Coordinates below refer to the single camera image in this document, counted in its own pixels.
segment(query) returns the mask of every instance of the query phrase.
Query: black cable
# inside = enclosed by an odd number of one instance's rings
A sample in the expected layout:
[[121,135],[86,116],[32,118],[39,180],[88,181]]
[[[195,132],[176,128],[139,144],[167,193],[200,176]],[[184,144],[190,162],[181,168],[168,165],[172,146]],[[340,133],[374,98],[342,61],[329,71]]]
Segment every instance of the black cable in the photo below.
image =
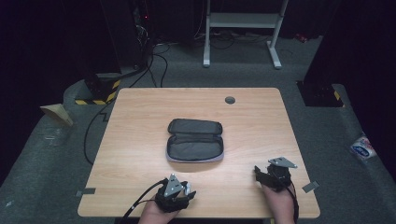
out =
[[128,211],[126,211],[126,213],[124,214],[124,216],[122,217],[122,219],[120,220],[119,224],[121,224],[122,222],[124,222],[129,215],[131,215],[131,213],[134,211],[134,209],[142,202],[140,202],[140,200],[142,200],[143,197],[146,196],[147,193],[149,193],[149,191],[151,191],[152,189],[154,189],[155,187],[159,186],[160,184],[164,184],[166,183],[167,179],[165,178],[164,180],[160,180],[157,183],[155,183],[154,185],[152,185],[151,187],[149,187],[148,189],[146,189],[146,191],[136,200],[136,202],[134,202],[134,204],[128,209]]
[[93,121],[94,121],[99,115],[105,115],[104,121],[106,121],[106,115],[107,115],[107,113],[102,113],[102,112],[103,112],[109,105],[113,104],[113,102],[115,102],[115,99],[116,99],[116,98],[114,98],[110,103],[108,103],[107,105],[105,105],[101,110],[99,110],[98,113],[96,113],[96,115],[91,119],[91,122],[90,122],[90,124],[88,125],[87,130],[85,131],[85,135],[84,135],[84,146],[83,146],[83,148],[84,148],[84,157],[85,157],[85,160],[86,160],[89,164],[91,164],[91,165],[93,165],[93,161],[91,161],[91,160],[88,158],[88,155],[87,155],[87,138],[88,138],[88,131],[90,130],[90,128],[91,128],[91,126],[92,126],[92,124],[93,124]]
[[168,70],[168,61],[161,55],[153,54],[153,56],[160,57],[165,61],[165,69],[163,70],[163,77],[161,78],[161,83],[160,83],[160,87],[162,88],[163,87],[163,79],[165,78],[166,71]]

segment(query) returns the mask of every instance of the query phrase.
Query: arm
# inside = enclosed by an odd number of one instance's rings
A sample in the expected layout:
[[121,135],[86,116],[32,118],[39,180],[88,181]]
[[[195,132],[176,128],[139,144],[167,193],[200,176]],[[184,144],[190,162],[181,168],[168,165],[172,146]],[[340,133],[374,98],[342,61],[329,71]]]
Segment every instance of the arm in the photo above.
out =
[[[294,192],[293,185],[290,185],[289,189]],[[274,215],[276,224],[294,224],[294,204],[289,192],[286,189],[275,192],[265,185],[262,185],[262,191]]]
[[154,201],[148,201],[146,202],[138,224],[167,224],[178,212],[179,211],[165,213]]

